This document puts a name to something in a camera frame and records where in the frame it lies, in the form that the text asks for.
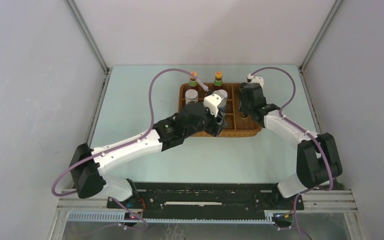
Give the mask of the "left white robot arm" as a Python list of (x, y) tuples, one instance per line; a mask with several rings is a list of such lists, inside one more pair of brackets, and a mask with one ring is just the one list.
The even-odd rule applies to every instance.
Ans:
[(177, 147), (200, 132), (217, 137), (226, 126), (225, 111), (218, 108), (212, 111), (202, 102), (190, 102), (179, 112), (155, 123), (149, 131), (131, 138), (94, 149), (86, 143), (81, 144), (70, 163), (75, 192), (80, 199), (103, 195), (115, 198), (125, 208), (133, 208), (138, 202), (134, 182), (111, 176), (112, 169)]

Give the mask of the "yellow-cap sauce bottle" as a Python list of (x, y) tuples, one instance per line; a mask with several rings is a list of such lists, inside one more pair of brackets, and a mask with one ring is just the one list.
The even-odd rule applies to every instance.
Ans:
[(215, 73), (213, 85), (215, 89), (221, 89), (223, 87), (223, 73), (221, 71)]
[(189, 83), (188, 83), (188, 87), (190, 89), (195, 89), (197, 90), (199, 88), (199, 84), (197, 82), (197, 76), (198, 74), (195, 72), (195, 71), (192, 71), (191, 72), (192, 76), (189, 78)]

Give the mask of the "silver-lid salt jar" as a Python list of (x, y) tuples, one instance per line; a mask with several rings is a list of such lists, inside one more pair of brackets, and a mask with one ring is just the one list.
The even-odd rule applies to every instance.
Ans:
[(225, 111), (227, 100), (228, 100), (228, 93), (224, 89), (219, 89), (216, 91), (220, 97), (222, 97), (221, 103), (218, 105), (218, 108)]
[(199, 101), (199, 93), (195, 89), (188, 89), (184, 94), (184, 98), (185, 98), (185, 104), (186, 105), (189, 103), (192, 103), (192, 102), (198, 102)]

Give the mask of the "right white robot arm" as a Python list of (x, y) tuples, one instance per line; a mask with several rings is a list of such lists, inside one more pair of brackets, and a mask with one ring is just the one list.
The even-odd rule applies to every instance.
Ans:
[(335, 138), (304, 129), (286, 116), (280, 107), (268, 104), (259, 83), (240, 85), (239, 112), (282, 137), (296, 149), (296, 169), (288, 178), (273, 187), (271, 204), (284, 209), (291, 197), (320, 185), (333, 186), (334, 178), (343, 173)]

